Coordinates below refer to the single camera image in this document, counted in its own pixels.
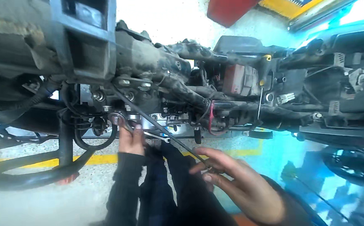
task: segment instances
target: sleeve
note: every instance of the sleeve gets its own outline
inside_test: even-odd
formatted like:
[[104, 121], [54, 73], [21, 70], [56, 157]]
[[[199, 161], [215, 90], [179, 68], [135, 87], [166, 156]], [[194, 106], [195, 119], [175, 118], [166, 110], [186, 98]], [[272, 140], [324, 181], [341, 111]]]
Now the sleeve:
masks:
[[281, 186], [271, 178], [261, 175], [275, 191], [278, 192], [285, 207], [285, 217], [278, 224], [264, 224], [256, 222], [258, 226], [314, 226], [311, 221], [311, 215], [307, 213], [302, 205], [292, 196], [290, 196]]
[[114, 173], [114, 185], [107, 202], [106, 226], [135, 226], [139, 177], [145, 157], [137, 154], [118, 153], [118, 167]]

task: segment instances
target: black pipe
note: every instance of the black pipe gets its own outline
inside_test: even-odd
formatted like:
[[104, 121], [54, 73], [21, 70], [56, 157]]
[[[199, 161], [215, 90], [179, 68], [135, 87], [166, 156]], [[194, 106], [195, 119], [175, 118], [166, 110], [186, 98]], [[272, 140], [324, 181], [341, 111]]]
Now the black pipe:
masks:
[[71, 112], [66, 110], [59, 119], [59, 166], [65, 166], [73, 162], [73, 138], [74, 126], [65, 122], [70, 121]]

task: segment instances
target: fingers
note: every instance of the fingers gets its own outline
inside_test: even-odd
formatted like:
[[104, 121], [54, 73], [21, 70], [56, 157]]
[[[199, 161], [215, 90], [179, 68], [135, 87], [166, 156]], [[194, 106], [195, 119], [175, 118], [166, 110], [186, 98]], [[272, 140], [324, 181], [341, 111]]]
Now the fingers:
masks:
[[221, 188], [234, 202], [237, 199], [246, 199], [245, 193], [221, 174], [205, 173], [203, 180]]
[[[211, 165], [214, 169], [217, 169], [218, 171], [225, 171], [225, 168], [219, 164], [217, 161], [215, 161], [214, 159], [206, 159], [206, 164]], [[190, 170], [189, 173], [190, 174], [196, 174], [200, 171], [206, 170], [207, 167], [204, 165], [203, 162], [199, 162], [198, 164], [196, 164], [195, 166], [193, 166]]]
[[136, 125], [133, 131], [133, 143], [134, 144], [143, 144], [142, 143], [143, 130], [141, 129], [141, 125]]
[[204, 163], [199, 162], [189, 170], [189, 173], [193, 175], [193, 174], [196, 174], [196, 173], [198, 173], [198, 172], [200, 172], [202, 170], [205, 170], [205, 169], [206, 169], [206, 166], [204, 165]]
[[204, 147], [195, 148], [194, 150], [197, 154], [202, 154], [214, 159], [222, 165], [226, 171], [232, 170], [236, 166], [236, 160], [220, 150]]
[[119, 145], [131, 144], [132, 135], [124, 127], [119, 128]]

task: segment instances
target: combination wrench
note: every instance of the combination wrench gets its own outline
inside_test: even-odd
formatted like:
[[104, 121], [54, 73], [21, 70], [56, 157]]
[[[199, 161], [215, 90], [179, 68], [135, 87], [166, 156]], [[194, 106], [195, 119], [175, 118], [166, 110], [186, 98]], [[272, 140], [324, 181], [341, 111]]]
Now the combination wrench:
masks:
[[163, 140], [163, 141], [165, 141], [165, 143], [169, 143], [169, 142], [171, 142], [171, 139], [170, 139], [169, 137], [160, 137], [160, 136], [157, 136], [157, 135], [151, 134], [151, 133], [146, 132], [146, 131], [144, 131], [143, 133], [144, 133], [144, 134], [146, 134], [146, 135], [148, 135], [148, 136], [155, 137], [155, 138], [158, 138], [158, 139], [160, 139], [160, 140]]

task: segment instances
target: black hose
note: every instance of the black hose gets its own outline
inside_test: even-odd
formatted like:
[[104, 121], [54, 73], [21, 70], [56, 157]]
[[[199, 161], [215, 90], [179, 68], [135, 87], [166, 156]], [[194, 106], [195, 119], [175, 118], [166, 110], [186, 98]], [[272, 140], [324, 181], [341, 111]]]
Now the black hose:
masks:
[[88, 145], [84, 141], [79, 142], [81, 138], [78, 140], [78, 136], [75, 136], [76, 143], [86, 151], [74, 162], [62, 167], [54, 167], [47, 171], [22, 175], [9, 175], [3, 173], [14, 168], [59, 158], [58, 150], [2, 161], [0, 162], [0, 190], [13, 191], [31, 189], [68, 178], [77, 173], [86, 164], [95, 151], [109, 146], [112, 141], [114, 141], [116, 134], [117, 130], [113, 130], [110, 138], [103, 144], [97, 146]]
[[40, 103], [45, 98], [48, 98], [54, 91], [60, 88], [62, 77], [48, 77], [42, 84], [34, 96], [26, 100], [19, 101], [4, 101], [0, 100], [0, 110], [16, 110], [21, 108], [29, 108]]
[[113, 125], [111, 136], [109, 136], [107, 141], [105, 141], [104, 143], [102, 143], [100, 145], [89, 145], [83, 141], [81, 131], [78, 130], [77, 128], [75, 128], [75, 143], [84, 150], [98, 151], [98, 150], [108, 147], [115, 140], [117, 131], [118, 130]]

